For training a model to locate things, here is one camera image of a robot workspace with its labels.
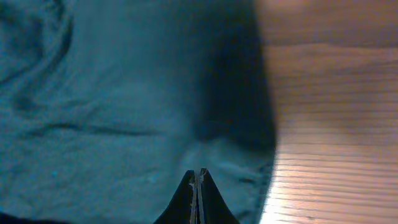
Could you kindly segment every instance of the wooden floor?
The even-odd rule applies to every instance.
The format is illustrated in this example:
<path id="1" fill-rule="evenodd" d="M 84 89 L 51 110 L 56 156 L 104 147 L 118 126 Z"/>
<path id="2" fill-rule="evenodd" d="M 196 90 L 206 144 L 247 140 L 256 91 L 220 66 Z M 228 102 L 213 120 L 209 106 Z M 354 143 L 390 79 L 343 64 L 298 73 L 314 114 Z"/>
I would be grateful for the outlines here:
<path id="1" fill-rule="evenodd" d="M 279 129 L 263 223 L 397 224 L 398 1 L 262 1 Z"/>

